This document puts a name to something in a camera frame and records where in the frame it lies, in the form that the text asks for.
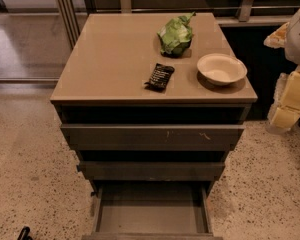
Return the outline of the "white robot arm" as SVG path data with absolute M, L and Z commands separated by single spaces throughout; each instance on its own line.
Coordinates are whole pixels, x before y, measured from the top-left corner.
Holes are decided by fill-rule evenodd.
M 297 65 L 290 74 L 281 73 L 275 86 L 274 103 L 268 112 L 267 130 L 283 134 L 300 127 L 300 9 L 289 22 L 270 34 L 264 45 L 283 48 L 287 60 Z

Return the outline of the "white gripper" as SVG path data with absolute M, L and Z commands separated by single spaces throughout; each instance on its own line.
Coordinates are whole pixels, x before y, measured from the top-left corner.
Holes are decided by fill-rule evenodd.
M 266 37 L 263 44 L 278 49 L 285 47 L 289 23 L 286 22 Z M 290 130 L 300 118 L 300 65 L 289 75 L 281 73 L 274 91 L 274 103 L 269 110 L 272 126 Z

